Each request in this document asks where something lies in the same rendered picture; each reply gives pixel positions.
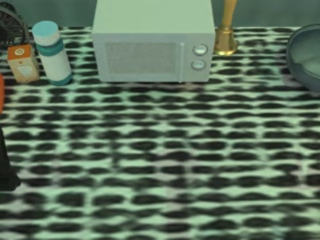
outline white bottle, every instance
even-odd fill
[[[32,34],[49,82],[56,86],[68,84],[72,71],[58,25],[40,21],[33,26]]]

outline red object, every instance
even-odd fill
[[[2,76],[2,74],[0,73],[0,114],[4,109],[4,104],[5,104],[5,81],[4,81],[4,76]]]

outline microwave knob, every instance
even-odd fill
[[[197,56],[203,56],[208,52],[208,47],[206,45],[198,45],[193,48],[193,53]]]
[[[193,61],[191,66],[194,70],[202,70],[206,67],[206,63],[205,61],[197,60],[197,61]]]

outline fan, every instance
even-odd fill
[[[6,50],[25,41],[30,42],[28,27],[11,4],[0,2],[0,48]]]

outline white cap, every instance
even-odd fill
[[[60,32],[58,25],[53,21],[40,21],[32,28],[33,38],[40,46],[51,46],[59,41]]]

